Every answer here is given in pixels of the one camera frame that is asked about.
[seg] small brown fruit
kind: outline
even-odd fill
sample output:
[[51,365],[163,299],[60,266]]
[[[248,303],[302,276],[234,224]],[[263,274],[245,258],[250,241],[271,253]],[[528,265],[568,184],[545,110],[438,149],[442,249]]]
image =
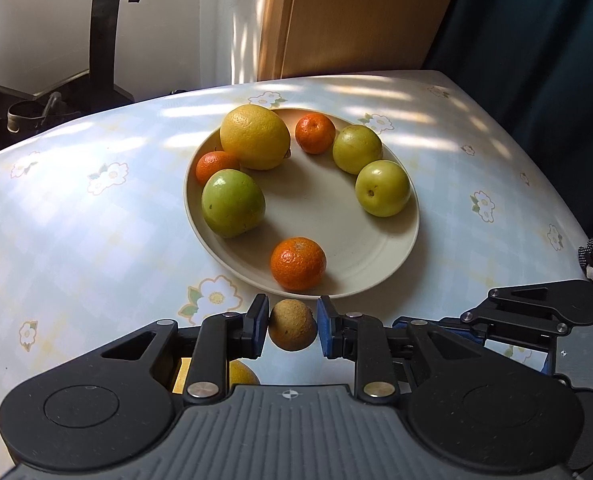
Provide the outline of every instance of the small brown fruit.
[[303,301],[283,300],[270,312],[268,333],[276,346],[295,352],[317,338],[317,322]]

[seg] green apple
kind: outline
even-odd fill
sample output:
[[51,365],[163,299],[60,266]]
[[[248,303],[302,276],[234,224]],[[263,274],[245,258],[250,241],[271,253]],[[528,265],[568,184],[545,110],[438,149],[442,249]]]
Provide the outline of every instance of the green apple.
[[212,231],[233,238],[260,224],[265,215],[265,197],[250,175],[221,170],[203,188],[201,209]]
[[382,217],[396,215],[412,192],[407,173],[391,160],[377,160],[363,168],[354,190],[363,209]]
[[381,139],[363,124],[346,126],[334,139],[334,162],[347,173],[359,174],[367,164],[379,160],[382,156]]

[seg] tangerine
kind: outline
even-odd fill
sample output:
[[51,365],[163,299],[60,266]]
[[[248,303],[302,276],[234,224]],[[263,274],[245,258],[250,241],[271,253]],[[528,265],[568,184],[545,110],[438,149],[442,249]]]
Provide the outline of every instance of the tangerine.
[[196,179],[199,184],[205,186],[210,177],[221,170],[241,170],[241,166],[232,153],[206,153],[196,163]]
[[318,155],[333,145],[336,128],[325,115],[313,113],[301,119],[294,127],[294,138],[305,153]]
[[276,282],[288,290],[315,286],[325,272],[323,249],[309,238],[288,238],[280,242],[270,256],[270,272]]

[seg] floral tablecloth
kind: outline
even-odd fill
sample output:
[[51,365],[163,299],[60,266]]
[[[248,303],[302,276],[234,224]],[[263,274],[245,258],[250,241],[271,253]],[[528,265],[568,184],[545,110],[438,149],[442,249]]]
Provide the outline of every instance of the floral tablecloth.
[[[416,186],[419,238],[372,290],[336,301],[390,324],[457,316],[493,286],[582,278],[587,238],[510,136],[446,78],[324,76],[205,89],[110,110],[0,152],[0,402],[16,384],[161,318],[200,324],[257,293],[186,217],[190,158],[237,105],[321,110],[374,129]],[[537,352],[497,351],[539,368]],[[268,339],[263,383],[352,383],[317,342]],[[11,461],[0,439],[0,474]]]

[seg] plate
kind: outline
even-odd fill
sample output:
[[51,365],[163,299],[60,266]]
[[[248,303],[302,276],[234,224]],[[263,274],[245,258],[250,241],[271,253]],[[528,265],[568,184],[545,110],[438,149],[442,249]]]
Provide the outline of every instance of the plate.
[[[202,187],[194,176],[196,163],[208,152],[221,150],[219,130],[196,150],[185,179],[190,224],[208,253],[243,281],[286,298],[343,298],[383,282],[408,257],[419,232],[419,203],[414,184],[406,207],[389,218],[366,213],[354,192],[356,176],[334,164],[331,150],[307,155],[294,139],[297,121],[313,110],[275,110],[288,125],[291,156],[270,171],[244,169],[262,189],[266,200],[263,222],[236,238],[213,233],[201,212]],[[337,130],[348,121],[324,114]],[[384,145],[383,158],[397,159]],[[317,242],[327,257],[321,282],[303,293],[284,290],[270,273],[270,254],[285,238],[304,236]]]

